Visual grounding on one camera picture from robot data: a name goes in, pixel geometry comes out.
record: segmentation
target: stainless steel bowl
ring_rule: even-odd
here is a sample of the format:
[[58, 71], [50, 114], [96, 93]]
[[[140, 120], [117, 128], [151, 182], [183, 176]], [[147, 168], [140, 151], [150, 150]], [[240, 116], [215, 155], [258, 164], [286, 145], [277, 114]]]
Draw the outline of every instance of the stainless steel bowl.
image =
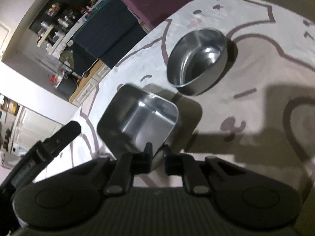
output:
[[227, 62], [227, 39], [219, 30], [192, 31], [171, 52], [167, 80], [185, 95], [198, 95], [222, 74]]
[[178, 120], [175, 104], [126, 84], [108, 105], [97, 133], [116, 158], [144, 151], [147, 142], [152, 143], [154, 155], [164, 143], [172, 143]]

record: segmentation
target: white door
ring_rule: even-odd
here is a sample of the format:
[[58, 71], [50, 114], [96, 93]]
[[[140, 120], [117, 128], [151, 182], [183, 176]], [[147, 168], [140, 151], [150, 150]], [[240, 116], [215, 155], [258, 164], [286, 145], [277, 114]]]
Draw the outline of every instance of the white door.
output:
[[26, 131], [33, 132], [35, 135], [42, 136], [44, 139], [51, 137], [62, 127], [61, 124], [25, 107], [23, 107], [16, 126]]

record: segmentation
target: red object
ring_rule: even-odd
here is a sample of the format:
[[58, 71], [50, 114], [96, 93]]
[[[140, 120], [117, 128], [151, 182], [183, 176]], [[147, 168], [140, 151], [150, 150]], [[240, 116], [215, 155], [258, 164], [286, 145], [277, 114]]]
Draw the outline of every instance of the red object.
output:
[[82, 6], [79, 6], [79, 8], [80, 8], [81, 11], [85, 11], [85, 12], [87, 12], [88, 14], [93, 15], [93, 13], [92, 13], [91, 11], [89, 11], [87, 8], [84, 8], [84, 7], [82, 7]]
[[55, 82], [56, 82], [56, 78], [55, 78], [54, 75], [50, 78], [50, 81], [51, 81], [52, 83], [55, 83]]

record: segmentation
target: square metal container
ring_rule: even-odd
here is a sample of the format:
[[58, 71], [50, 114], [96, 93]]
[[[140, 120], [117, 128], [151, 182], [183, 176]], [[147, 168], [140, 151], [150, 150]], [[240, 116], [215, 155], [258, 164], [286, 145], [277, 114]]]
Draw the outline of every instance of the square metal container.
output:
[[97, 133], [117, 158], [126, 152], [138, 153], [147, 142], [153, 155], [171, 144], [179, 120], [175, 104], [131, 84], [116, 93], [97, 125]]

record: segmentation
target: metal rim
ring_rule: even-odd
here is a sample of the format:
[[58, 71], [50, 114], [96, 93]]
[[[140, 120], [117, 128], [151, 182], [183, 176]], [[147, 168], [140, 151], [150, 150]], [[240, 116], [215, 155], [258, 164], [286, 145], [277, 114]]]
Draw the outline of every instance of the metal rim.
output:
[[159, 95], [157, 95], [157, 94], [155, 94], [155, 93], [153, 93], [153, 92], [150, 92], [150, 91], [148, 91], [148, 90], [145, 90], [145, 89], [143, 89], [143, 88], [140, 88], [139, 86], [137, 86], [137, 85], [135, 85], [135, 84], [133, 84], [133, 83], [125, 83], [124, 85], [121, 86], [121, 88], [124, 87], [124, 86], [130, 86], [130, 87], [133, 87], [133, 88], [135, 88], [135, 89], [141, 90], [141, 91], [143, 91], [143, 92], [145, 92], [145, 93], [147, 93], [147, 94], [153, 94], [153, 95], [155, 95], [156, 97], [158, 97], [158, 98], [160, 98], [160, 99], [162, 99], [162, 100], [164, 100], [164, 101], [166, 101], [166, 102], [172, 104], [172, 106], [174, 106], [175, 109], [176, 109], [177, 118], [176, 118], [176, 122], [174, 123], [174, 126], [172, 127], [170, 133], [174, 130], [175, 126], [178, 124], [179, 116], [180, 116], [179, 109], [178, 109], [178, 107], [176, 106], [176, 104], [174, 104], [173, 102], [171, 102], [171, 101], [169, 101], [169, 100], [167, 100], [167, 99], [165, 99], [165, 98], [163, 98], [163, 97], [161, 97], [161, 96], [159, 96]]
[[[221, 58], [221, 56], [222, 56], [224, 50], [227, 49], [227, 38], [225, 37], [225, 35], [224, 35], [220, 30], [215, 29], [215, 28], [200, 28], [200, 29], [195, 29], [195, 30], [193, 30], [193, 31], [188, 32], [188, 33], [185, 34], [182, 38], [180, 38], [179, 41], [175, 44], [175, 46], [174, 46], [174, 48], [173, 48], [173, 50], [172, 50], [172, 52], [171, 52], [171, 54], [170, 54], [170, 58], [171, 58], [171, 56], [172, 56], [172, 54], [173, 54], [175, 48], [177, 47], [177, 45], [179, 44], [179, 42], [180, 42], [182, 39], [184, 39], [188, 34], [190, 34], [190, 33], [192, 33], [192, 32], [201, 31], [201, 30], [211, 30], [211, 31], [215, 31], [215, 32], [219, 33], [219, 34], [223, 37], [223, 40], [224, 40], [224, 47], [223, 47], [223, 50], [222, 50], [220, 56], [217, 58], [217, 61], [218, 61], [218, 60]], [[171, 84], [174, 88], [182, 88], [182, 87], [185, 87], [185, 86], [191, 84], [193, 81], [195, 81], [195, 80], [197, 80], [198, 78], [200, 78], [200, 77], [201, 77], [202, 75], [204, 75], [206, 72], [208, 72], [208, 71], [211, 70], [211, 68], [207, 69], [207, 70], [204, 71], [202, 74], [200, 74], [200, 75], [197, 76], [196, 78], [190, 80], [189, 82], [186, 82], [186, 83], [181, 84], [181, 85], [175, 85], [175, 84], [173, 84], [173, 83], [171, 83], [171, 82], [169, 81], [168, 70], [167, 70], [168, 67], [169, 67], [169, 61], [167, 62], [166, 77], [167, 77], [167, 81], [169, 82], [169, 84]]]

